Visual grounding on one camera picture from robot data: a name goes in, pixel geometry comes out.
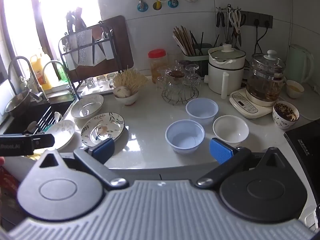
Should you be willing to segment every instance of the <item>rice cooker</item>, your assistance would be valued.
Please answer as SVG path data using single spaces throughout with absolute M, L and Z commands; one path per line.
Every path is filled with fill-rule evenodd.
M 244 72 L 246 53 L 239 49 L 233 49 L 231 44 L 208 50 L 209 65 L 208 75 L 204 82 L 209 88 L 218 94 L 230 95 L 241 88 Z

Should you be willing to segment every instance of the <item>jar lid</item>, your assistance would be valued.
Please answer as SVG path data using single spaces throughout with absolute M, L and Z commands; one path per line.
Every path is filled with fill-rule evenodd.
M 160 58 L 164 57 L 167 53 L 165 52 L 164 49 L 154 49 L 149 51 L 148 57 L 149 58 Z

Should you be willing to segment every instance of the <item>pot lid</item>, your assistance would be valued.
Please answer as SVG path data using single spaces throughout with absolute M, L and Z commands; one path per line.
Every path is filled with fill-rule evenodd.
M 215 59 L 236 59 L 245 57 L 245 52 L 239 49 L 233 49 L 231 44 L 223 44 L 222 49 L 212 52 L 210 55 Z
M 262 53 L 253 54 L 252 58 L 253 60 L 260 63 L 261 65 L 264 65 L 267 67 L 271 67 L 279 70 L 285 68 L 285 63 L 281 59 L 275 57 L 275 54 L 277 54 L 276 51 L 268 50 L 267 53 L 268 53 L 267 55 Z

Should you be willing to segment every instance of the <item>glass cup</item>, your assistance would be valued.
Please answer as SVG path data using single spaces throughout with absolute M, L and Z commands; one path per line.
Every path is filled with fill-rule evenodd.
M 114 88 L 114 87 L 115 87 L 115 84 L 114 84 L 114 82 L 113 82 L 113 79 L 114 79 L 115 75 L 116 75 L 115 73 L 109 73 L 109 74 L 107 75 L 107 79 L 108 79 L 109 87 L 110 87 L 110 88 Z
M 87 87 L 88 87 L 88 90 L 89 90 L 89 94 L 99 90 L 99 88 L 96 86 L 96 83 L 94 82 L 92 77 L 91 78 L 87 78 L 85 80 L 85 83 L 87 84 Z
M 107 90 L 108 82 L 107 82 L 107 80 L 106 80 L 104 75 L 98 76 L 97 77 L 97 82 L 98 82 L 98 86 L 100 88 L 100 91 Z

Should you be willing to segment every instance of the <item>bottle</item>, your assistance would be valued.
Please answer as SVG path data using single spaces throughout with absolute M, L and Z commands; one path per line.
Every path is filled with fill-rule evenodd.
M 44 66 L 50 61 L 49 55 L 45 54 L 42 49 L 39 49 L 36 55 L 33 55 L 30 59 L 30 63 L 33 71 L 36 74 L 38 82 L 44 90 L 51 89 L 53 86 L 56 86 L 59 82 L 59 79 L 54 71 L 52 63 L 50 63 L 44 70 Z
M 64 81 L 64 82 L 68 81 L 66 73 L 64 72 L 63 67 L 60 64 L 57 64 L 57 68 L 58 68 L 58 72 L 60 74 L 60 77 L 61 77 L 62 81 Z

